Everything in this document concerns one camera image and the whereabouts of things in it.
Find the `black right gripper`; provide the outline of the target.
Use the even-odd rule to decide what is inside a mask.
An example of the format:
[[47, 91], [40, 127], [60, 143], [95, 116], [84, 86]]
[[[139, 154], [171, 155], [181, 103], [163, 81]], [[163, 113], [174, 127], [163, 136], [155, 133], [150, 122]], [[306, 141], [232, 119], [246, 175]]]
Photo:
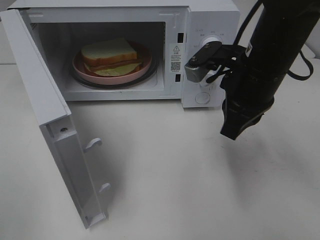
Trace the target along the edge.
[[249, 93], [248, 66], [244, 60], [245, 48], [240, 45], [222, 44], [220, 41], [206, 43], [185, 64], [186, 78], [200, 83], [210, 70], [218, 71], [207, 80], [214, 82], [222, 76], [220, 87], [227, 93]]

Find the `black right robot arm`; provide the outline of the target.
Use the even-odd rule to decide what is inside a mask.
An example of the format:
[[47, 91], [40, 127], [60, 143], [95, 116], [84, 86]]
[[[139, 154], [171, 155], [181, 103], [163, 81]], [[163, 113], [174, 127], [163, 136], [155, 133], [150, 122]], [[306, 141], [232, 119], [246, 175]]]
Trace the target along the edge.
[[198, 83], [210, 70], [222, 82], [226, 98], [239, 106], [272, 104], [283, 78], [320, 18], [318, 0], [259, 0], [241, 25], [233, 44], [211, 41], [185, 65]]

